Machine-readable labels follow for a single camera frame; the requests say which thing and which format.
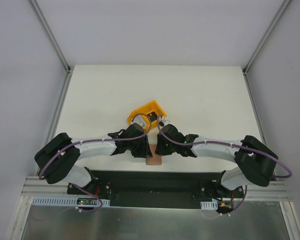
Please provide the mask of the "yellow plastic bin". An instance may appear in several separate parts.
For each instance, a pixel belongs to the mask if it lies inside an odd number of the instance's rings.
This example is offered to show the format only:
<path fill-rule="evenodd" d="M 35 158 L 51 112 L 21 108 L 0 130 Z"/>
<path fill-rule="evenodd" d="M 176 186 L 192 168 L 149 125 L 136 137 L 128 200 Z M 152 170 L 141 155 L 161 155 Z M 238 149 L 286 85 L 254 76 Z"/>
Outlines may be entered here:
<path fill-rule="evenodd" d="M 145 131 L 153 129 L 157 125 L 157 118 L 161 115 L 166 117 L 167 114 L 161 108 L 156 100 L 152 100 L 147 104 L 133 110 L 127 118 L 129 124 L 137 123 Z"/>

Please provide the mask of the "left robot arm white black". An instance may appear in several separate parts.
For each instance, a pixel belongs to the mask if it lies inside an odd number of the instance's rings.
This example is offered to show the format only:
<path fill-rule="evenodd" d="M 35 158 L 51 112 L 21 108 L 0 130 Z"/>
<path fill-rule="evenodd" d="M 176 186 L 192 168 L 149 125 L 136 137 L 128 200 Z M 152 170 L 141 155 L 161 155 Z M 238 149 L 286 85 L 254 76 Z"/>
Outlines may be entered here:
<path fill-rule="evenodd" d="M 97 178 L 88 167 L 80 167 L 76 162 L 96 156 L 115 156 L 126 151 L 135 158 L 153 156 L 148 136 L 137 123 L 96 139 L 71 138 L 62 132 L 39 150 L 34 160 L 40 169 L 40 180 L 50 185 L 65 181 L 86 195 L 96 196 L 100 190 Z"/>

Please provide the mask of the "left aluminium frame post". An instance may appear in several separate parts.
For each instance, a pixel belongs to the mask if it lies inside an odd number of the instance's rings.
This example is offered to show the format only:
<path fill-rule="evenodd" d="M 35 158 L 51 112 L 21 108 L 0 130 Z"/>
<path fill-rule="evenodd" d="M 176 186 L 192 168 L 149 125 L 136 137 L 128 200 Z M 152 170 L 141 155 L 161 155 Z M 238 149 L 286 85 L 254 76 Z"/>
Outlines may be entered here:
<path fill-rule="evenodd" d="M 53 31 L 38 3 L 37 0 L 27 0 L 29 6 L 31 7 L 35 17 L 37 18 L 47 40 L 49 41 L 52 49 L 54 50 L 58 60 L 60 61 L 61 65 L 63 66 L 65 72 L 68 74 L 71 72 L 71 66 L 68 63 L 68 61 L 66 60 L 66 57 L 55 37 L 55 35 L 53 34 Z"/>

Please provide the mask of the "aluminium frame post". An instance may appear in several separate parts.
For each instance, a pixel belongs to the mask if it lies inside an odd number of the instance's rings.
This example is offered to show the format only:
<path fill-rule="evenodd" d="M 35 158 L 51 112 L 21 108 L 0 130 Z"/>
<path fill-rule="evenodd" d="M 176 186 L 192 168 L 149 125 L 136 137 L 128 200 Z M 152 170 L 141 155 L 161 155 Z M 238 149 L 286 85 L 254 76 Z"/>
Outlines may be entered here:
<path fill-rule="evenodd" d="M 58 60 L 60 61 L 61 65 L 63 66 L 65 72 L 68 74 L 71 72 L 71 66 L 68 63 L 68 61 L 66 60 L 66 57 L 55 37 L 55 35 L 53 34 L 53 31 L 38 3 L 37 0 L 27 0 L 29 6 L 31 7 L 35 17 L 37 18 L 47 40 L 49 41 L 52 49 L 54 50 Z"/>
<path fill-rule="evenodd" d="M 285 15 L 286 11 L 290 7 L 293 0 L 283 0 L 280 4 L 278 10 L 274 14 L 272 20 L 270 21 L 268 27 L 266 28 L 265 32 L 263 33 L 261 39 L 259 40 L 257 46 L 255 47 L 254 51 L 252 52 L 247 64 L 242 68 L 243 75 L 246 76 L 247 73 L 252 68 L 253 64 L 257 60 L 258 56 L 266 46 L 267 42 L 270 40 L 272 34 L 274 33 L 277 25 L 280 23 L 281 19 Z"/>

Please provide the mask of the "right aluminium frame post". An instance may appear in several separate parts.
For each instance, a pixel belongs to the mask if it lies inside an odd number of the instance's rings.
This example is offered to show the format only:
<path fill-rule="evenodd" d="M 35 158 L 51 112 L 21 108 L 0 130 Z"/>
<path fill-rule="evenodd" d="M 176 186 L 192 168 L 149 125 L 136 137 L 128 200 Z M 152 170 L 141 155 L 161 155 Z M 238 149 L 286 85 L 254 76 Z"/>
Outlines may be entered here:
<path fill-rule="evenodd" d="M 246 76 L 247 73 L 252 68 L 253 64 L 257 60 L 258 56 L 266 46 L 267 42 L 270 40 L 272 34 L 274 33 L 277 25 L 280 23 L 281 19 L 285 15 L 286 11 L 290 7 L 293 0 L 283 0 L 280 4 L 278 10 L 274 14 L 272 20 L 270 21 L 268 27 L 266 28 L 265 32 L 263 33 L 261 39 L 259 40 L 257 46 L 255 47 L 254 51 L 252 52 L 247 64 L 242 68 L 243 75 Z"/>

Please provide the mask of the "brown leather card holder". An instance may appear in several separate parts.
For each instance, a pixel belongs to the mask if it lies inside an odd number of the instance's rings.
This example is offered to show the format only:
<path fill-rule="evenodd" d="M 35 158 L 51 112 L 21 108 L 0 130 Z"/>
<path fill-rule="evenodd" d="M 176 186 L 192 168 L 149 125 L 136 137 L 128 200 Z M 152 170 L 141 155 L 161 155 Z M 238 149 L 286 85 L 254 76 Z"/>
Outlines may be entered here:
<path fill-rule="evenodd" d="M 152 156 L 147 156 L 145 160 L 145 164 L 147 166 L 161 166 L 162 165 L 162 156 L 156 154 L 157 145 L 150 144 L 149 145 Z"/>

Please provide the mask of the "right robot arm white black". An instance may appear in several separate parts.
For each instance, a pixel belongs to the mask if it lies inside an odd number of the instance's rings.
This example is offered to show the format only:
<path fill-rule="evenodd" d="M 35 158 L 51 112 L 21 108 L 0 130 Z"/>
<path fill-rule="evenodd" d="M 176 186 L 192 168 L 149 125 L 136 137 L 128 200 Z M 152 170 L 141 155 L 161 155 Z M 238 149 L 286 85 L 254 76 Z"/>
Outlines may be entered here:
<path fill-rule="evenodd" d="M 222 171 L 215 184 L 216 194 L 223 198 L 249 183 L 267 187 L 277 164 L 271 157 L 278 158 L 251 135 L 246 135 L 243 140 L 218 141 L 197 134 L 183 135 L 172 124 L 160 128 L 155 153 L 160 156 L 177 153 L 183 157 L 208 157 L 237 164 L 232 170 Z"/>

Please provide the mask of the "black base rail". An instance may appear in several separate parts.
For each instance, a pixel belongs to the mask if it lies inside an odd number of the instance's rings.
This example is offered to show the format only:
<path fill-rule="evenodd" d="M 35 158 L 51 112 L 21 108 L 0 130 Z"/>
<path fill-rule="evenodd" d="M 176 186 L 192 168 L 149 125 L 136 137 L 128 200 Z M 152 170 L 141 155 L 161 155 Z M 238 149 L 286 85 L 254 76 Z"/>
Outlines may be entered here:
<path fill-rule="evenodd" d="M 112 207 L 200 209 L 204 202 L 242 199 L 248 180 L 226 188 L 222 172 L 155 172 L 93 170 L 83 189 Z"/>

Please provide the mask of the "black card in bin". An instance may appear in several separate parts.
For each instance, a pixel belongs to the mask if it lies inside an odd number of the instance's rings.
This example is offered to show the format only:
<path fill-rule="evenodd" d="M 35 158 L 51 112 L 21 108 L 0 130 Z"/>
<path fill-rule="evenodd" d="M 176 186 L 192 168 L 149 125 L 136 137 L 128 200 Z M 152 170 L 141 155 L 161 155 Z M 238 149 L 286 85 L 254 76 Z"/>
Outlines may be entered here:
<path fill-rule="evenodd" d="M 153 111 L 151 113 L 148 114 L 149 119 L 151 120 L 151 122 L 154 122 L 157 120 L 158 115 Z"/>

